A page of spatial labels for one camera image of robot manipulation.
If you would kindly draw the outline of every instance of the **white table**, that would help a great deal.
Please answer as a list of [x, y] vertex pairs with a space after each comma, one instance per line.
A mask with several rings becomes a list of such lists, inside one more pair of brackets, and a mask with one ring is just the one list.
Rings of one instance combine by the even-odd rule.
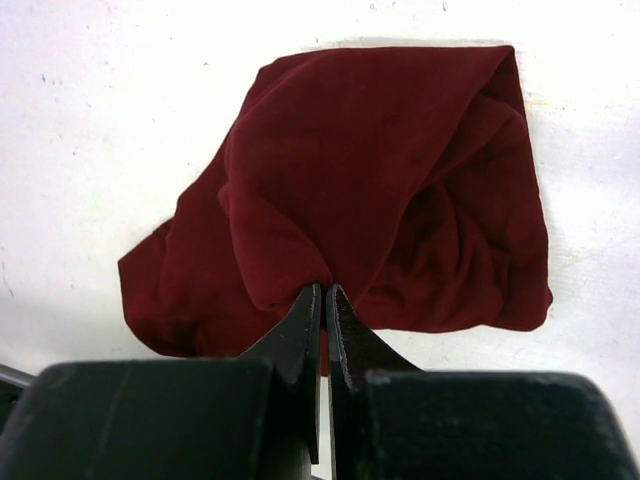
[[327, 46], [511, 43], [551, 237], [549, 320], [382, 335], [423, 368], [584, 374], [640, 452], [638, 2], [204, 3], [0, 4], [0, 364], [153, 355], [123, 322], [116, 261], [172, 214], [259, 66]]

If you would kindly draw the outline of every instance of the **dark red fabric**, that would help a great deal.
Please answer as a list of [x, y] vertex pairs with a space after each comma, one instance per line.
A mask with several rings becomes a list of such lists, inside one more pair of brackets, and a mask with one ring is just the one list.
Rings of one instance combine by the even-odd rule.
[[547, 244], [511, 47], [339, 49], [260, 70], [174, 218], [119, 268], [140, 340], [224, 356], [316, 281], [376, 329], [534, 329]]

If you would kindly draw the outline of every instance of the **maroon towel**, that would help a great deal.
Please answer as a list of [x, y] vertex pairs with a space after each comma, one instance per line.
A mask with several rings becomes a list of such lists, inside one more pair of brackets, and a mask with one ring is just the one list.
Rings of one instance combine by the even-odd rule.
[[531, 330], [547, 244], [511, 47], [305, 53], [120, 260], [124, 314], [159, 353], [237, 355], [318, 281], [372, 328]]

